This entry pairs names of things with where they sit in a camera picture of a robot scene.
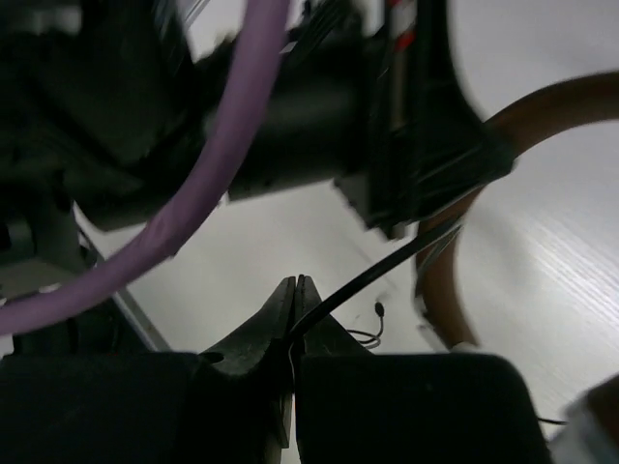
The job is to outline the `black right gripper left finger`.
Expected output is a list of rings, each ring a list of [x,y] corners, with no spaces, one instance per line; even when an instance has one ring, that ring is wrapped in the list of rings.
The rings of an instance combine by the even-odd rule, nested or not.
[[[14,337],[1,362],[5,463],[278,463],[290,442],[280,354],[296,281],[202,353],[174,352],[105,303]]]

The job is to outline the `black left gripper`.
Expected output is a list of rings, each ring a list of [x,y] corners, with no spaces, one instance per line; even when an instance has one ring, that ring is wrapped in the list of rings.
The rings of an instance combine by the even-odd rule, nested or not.
[[[331,180],[393,239],[507,175],[515,153],[457,80],[446,1],[384,1],[366,36],[350,1],[308,1],[266,117],[228,189],[245,200]]]

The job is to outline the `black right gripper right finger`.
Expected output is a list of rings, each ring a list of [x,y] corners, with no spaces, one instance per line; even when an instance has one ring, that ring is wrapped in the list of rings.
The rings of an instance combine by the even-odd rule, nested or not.
[[[548,463],[529,390],[493,355],[372,354],[327,316],[293,346],[304,463]]]

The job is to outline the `brown silver headphones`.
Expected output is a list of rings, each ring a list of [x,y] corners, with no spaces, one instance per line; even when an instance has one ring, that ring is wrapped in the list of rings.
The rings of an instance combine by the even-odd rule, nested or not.
[[[618,73],[599,72],[548,85],[511,103],[486,125],[520,156],[563,131],[618,117]],[[451,353],[482,349],[460,306],[456,288],[457,239],[416,259],[414,299]],[[548,444],[555,463],[615,463],[618,460],[618,378],[583,393],[567,409],[567,422]]]

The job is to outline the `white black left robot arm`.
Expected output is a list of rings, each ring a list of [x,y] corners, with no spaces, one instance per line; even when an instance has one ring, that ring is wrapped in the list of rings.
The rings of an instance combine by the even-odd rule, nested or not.
[[[445,1],[385,1],[372,35],[349,1],[307,1],[233,201],[333,181],[394,238],[509,174],[516,152],[480,120],[452,60]],[[1,298],[67,282],[105,231],[154,216],[212,132],[234,50],[190,54],[184,1],[1,5]]]

